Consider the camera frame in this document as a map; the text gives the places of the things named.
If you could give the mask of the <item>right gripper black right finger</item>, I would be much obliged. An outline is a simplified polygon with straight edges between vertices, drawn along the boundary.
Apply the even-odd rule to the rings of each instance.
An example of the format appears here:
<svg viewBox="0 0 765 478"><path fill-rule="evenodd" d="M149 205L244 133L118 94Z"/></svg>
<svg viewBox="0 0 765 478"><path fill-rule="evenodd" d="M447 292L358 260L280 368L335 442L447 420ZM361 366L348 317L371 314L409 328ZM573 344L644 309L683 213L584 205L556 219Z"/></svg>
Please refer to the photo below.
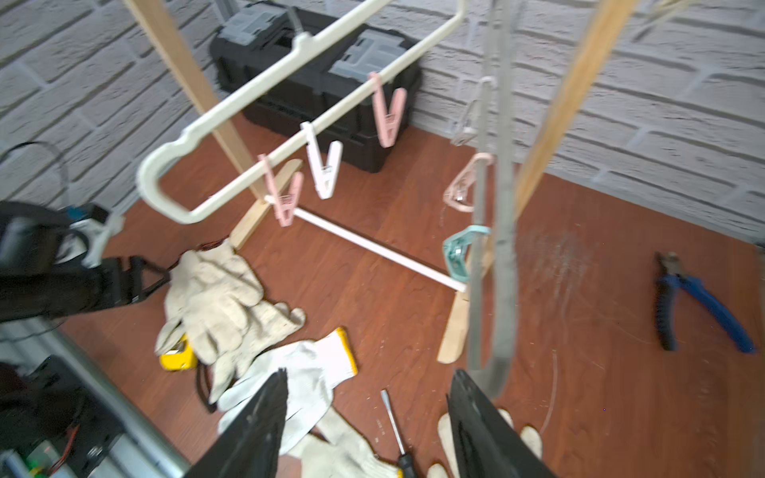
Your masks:
<svg viewBox="0 0 765 478"><path fill-rule="evenodd" d="M552 477L465 370L453 374L447 398L461 477Z"/></svg>

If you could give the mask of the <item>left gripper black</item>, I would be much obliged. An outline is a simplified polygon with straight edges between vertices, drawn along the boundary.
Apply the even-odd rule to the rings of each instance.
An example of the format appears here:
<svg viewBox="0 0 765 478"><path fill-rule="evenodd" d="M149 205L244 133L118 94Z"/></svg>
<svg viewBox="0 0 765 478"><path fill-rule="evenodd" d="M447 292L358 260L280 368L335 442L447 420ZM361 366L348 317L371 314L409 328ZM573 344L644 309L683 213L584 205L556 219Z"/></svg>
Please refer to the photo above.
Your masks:
<svg viewBox="0 0 765 478"><path fill-rule="evenodd" d="M56 265L70 220L63 209L1 203L1 321L60 319L143 302L171 282L141 256L106 258L94 269Z"/></svg>

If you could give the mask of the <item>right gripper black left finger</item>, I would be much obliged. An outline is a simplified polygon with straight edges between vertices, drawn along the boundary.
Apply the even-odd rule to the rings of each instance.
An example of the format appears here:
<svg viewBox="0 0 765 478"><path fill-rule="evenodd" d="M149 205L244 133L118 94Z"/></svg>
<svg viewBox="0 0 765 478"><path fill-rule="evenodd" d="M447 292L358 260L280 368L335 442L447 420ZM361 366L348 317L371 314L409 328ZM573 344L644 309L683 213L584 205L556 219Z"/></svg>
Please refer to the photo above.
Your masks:
<svg viewBox="0 0 765 478"><path fill-rule="evenodd" d="M281 368L215 444L185 473L187 477L274 477L286 422L288 374Z"/></svg>

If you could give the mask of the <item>white plastic clip hanger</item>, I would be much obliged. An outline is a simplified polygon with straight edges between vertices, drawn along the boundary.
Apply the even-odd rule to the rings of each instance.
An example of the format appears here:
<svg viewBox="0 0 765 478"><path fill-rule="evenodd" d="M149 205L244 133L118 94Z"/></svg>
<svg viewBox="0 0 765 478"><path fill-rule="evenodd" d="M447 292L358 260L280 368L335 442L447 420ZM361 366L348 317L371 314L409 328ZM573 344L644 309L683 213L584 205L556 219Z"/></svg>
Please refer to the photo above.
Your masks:
<svg viewBox="0 0 765 478"><path fill-rule="evenodd" d="M213 58L225 100L161 145L141 163L137 188L143 200L179 224L197 223L298 149L309 151L316 191L334 192L344 151L355 167L377 172L408 126L414 92L422 83L420 59L464 20L465 2L426 37L370 25L384 8L365 1L334 18L291 12L259 2L233 17L213 41ZM159 182L199 143L236 115L283 135L282 145L265 153L231 183L188 209L166 195Z"/></svg>

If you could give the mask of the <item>wooden drying rack frame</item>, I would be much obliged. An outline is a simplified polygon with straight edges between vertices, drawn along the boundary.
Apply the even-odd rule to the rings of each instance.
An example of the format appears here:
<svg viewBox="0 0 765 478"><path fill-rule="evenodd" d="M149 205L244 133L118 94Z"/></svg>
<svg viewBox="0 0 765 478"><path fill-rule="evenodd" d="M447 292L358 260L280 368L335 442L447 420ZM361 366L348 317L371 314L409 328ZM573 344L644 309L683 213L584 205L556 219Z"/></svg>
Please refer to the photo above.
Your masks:
<svg viewBox="0 0 765 478"><path fill-rule="evenodd" d="M365 1L354 10L344 15L317 36L308 32L296 33L291 52L268 68L264 73L232 93L222 102L212 91L209 82L198 69L191 53L175 26L165 7L153 1L125 1L131 15L153 43L165 65L186 93L191 103L200 111L201 116L186 127L180 137L155 149L141 162L137 171L137 189L141 198L153 209L178 224L194 224L207 219L213 212L223 207L243 190L249 189L259 182L264 174L260 163L251 159L245 161L245 167L238 165L234 151L225 139L218 139L219 145L229 155L235 167L240 169L240 175L231 183L223 186L209 199L193 210L187 210L172 198L167 196L159 186L161 178L183 157L192 153L198 144L208 135L218 134L234 116L250 103L268 93L289 76L316 59L320 54L350 35L354 29L362 26L374 14L392 1ZM394 79L406 67L416 63L428 50L440 43L458 23L463 20L467 11L467 1L456 1L455 14L443 25L430 33L416 45L404 51L398 59L389 63L378 73L382 82ZM588 30L579 43L576 55L572 60L569 71L562 81L555 99L549 105L545 121L539 129L535 143L527 155L517 184L515 183L516 221L528 205L553 155L561 145L565 134L589 91L599 75L605 61L611 53L633 11L639 1L599 1ZM353 107L372 97L375 87L371 80L366 80L360 87L346 95L312 121L316 133L324 131L338 119L346 115ZM282 163L299 147L306 145L304 133L295 133L283 145L268 153L272 165ZM484 253L483 267L489 271L492 267L493 255Z"/></svg>

